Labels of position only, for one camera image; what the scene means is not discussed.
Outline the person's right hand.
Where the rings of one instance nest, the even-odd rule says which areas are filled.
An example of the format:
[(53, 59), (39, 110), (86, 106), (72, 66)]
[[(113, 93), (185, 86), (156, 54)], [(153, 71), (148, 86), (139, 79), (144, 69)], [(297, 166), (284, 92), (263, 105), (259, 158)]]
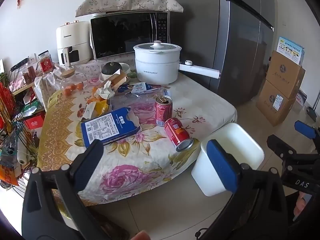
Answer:
[(311, 198), (312, 198), (311, 194), (307, 194), (299, 191), (299, 195), (296, 201), (296, 206), (293, 210), (293, 214), (294, 214), (293, 221), (295, 221), (298, 218), (298, 216), (301, 214), (304, 207), (306, 207), (306, 205), (308, 204)]

